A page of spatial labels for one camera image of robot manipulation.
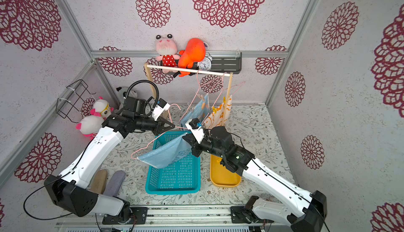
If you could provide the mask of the light blue towel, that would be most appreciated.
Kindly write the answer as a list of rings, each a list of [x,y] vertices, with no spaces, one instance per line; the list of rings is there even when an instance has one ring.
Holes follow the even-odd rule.
[[[191,146],[183,137],[187,132],[167,132],[154,141],[152,151],[138,160],[156,169],[162,169],[191,153]]]

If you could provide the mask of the blue spotted towel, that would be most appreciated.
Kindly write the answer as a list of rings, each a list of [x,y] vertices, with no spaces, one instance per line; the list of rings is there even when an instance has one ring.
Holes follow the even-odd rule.
[[[190,109],[184,117],[180,120],[180,126],[186,127],[185,124],[188,120],[193,118],[198,118],[199,121],[203,121],[206,116],[209,114],[210,105],[209,105],[209,95],[206,94],[205,96],[200,96],[200,101]]]

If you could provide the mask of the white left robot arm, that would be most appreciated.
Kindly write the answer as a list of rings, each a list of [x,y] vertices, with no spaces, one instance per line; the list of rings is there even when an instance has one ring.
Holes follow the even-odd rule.
[[[44,186],[54,205],[83,217],[90,213],[115,216],[121,223],[131,217],[130,204],[118,197],[110,197],[87,190],[93,176],[108,154],[130,133],[150,131],[158,136],[175,128],[162,117],[169,109],[163,99],[156,101],[151,113],[141,112],[139,99],[128,97],[124,107],[112,113],[81,155],[60,175],[50,175]]]

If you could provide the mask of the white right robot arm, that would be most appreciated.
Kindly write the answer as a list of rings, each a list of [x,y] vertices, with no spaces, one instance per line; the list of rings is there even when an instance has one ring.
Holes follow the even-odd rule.
[[[276,174],[243,144],[236,144],[234,134],[223,126],[205,129],[197,123],[188,124],[187,129],[190,133],[183,139],[195,157],[203,152],[217,156],[228,171],[256,183],[278,200],[275,203],[251,196],[244,207],[232,212],[237,220],[250,224],[276,222],[294,232],[319,232],[327,226],[327,198],[323,193],[311,193]]]

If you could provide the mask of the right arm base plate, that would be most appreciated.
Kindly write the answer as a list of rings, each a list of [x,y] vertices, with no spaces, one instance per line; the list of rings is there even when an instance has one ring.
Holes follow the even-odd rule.
[[[252,211],[244,206],[232,206],[230,208],[231,222],[233,224],[273,223],[273,220],[260,219]]]

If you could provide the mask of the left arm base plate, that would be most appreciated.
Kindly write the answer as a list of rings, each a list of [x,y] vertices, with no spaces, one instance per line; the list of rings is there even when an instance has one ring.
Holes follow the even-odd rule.
[[[148,213],[147,207],[130,207],[123,210],[118,216],[104,215],[103,225],[144,225]]]

